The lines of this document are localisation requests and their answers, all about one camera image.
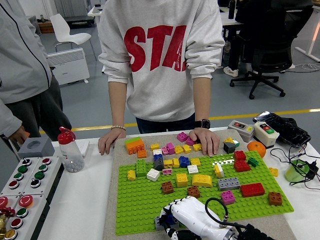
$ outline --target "green lego baseplate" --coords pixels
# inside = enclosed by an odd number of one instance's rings
[[[198,167],[199,174],[212,177],[213,187],[198,187],[201,197],[198,198],[203,204],[207,199],[215,197],[221,199],[222,191],[218,189],[218,179],[213,165],[219,163],[224,172],[224,178],[237,177],[241,185],[262,183],[265,194],[262,196],[242,197],[239,189],[232,190],[235,203],[227,205],[229,221],[251,219],[257,217],[271,216],[277,214],[291,213],[294,211],[287,197],[278,185],[275,177],[271,174],[265,162],[257,151],[245,152],[246,160],[255,158],[259,163],[256,167],[250,166],[250,171],[236,172],[234,169],[234,154],[215,155],[213,157],[199,157],[201,166]],[[153,162],[146,163],[148,173],[154,167]],[[119,167],[117,212],[116,212],[116,235],[129,235],[156,231],[155,217],[159,216],[163,207],[176,199],[188,196],[187,188],[192,186],[192,177],[187,168],[172,168],[171,175],[163,175],[156,182],[144,177],[137,177],[135,181],[129,181],[127,174],[129,170],[136,170],[136,165],[122,165]],[[186,173],[188,178],[187,187],[177,187],[176,174]],[[161,183],[171,181],[174,192],[163,194]],[[269,205],[269,192],[281,193],[282,205]],[[217,201],[211,201],[209,208],[223,219],[224,209]]]

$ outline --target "water bottle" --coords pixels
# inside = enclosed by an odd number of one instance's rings
[[[235,9],[236,9],[236,0],[231,0],[229,4],[229,19],[233,19],[235,17]]]
[[[77,173],[85,166],[84,158],[76,144],[76,135],[69,129],[61,126],[58,136],[60,150],[63,156],[64,167],[70,173]]]

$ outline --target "hand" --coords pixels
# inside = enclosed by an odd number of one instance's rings
[[[193,141],[200,140],[203,155],[208,153],[212,157],[213,154],[218,153],[220,138],[209,129],[196,127],[189,133],[189,136]]]
[[[110,146],[118,139],[124,139],[127,136],[126,130],[122,128],[113,128],[98,141],[99,153],[103,154],[110,153]]]
[[[15,143],[18,142],[19,144],[24,144],[28,135],[25,131],[24,126],[20,126],[17,131],[15,131],[11,136],[8,137],[9,140],[14,141]]]

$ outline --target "white sneaker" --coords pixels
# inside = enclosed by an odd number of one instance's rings
[[[236,69],[236,70],[232,70],[230,67],[226,66],[224,69],[223,69],[223,72],[231,77],[238,77],[238,72],[239,70]]]

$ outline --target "black watch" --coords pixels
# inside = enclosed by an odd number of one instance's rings
[[[194,122],[194,128],[209,129],[210,128],[210,120],[202,119],[200,121],[195,121]]]

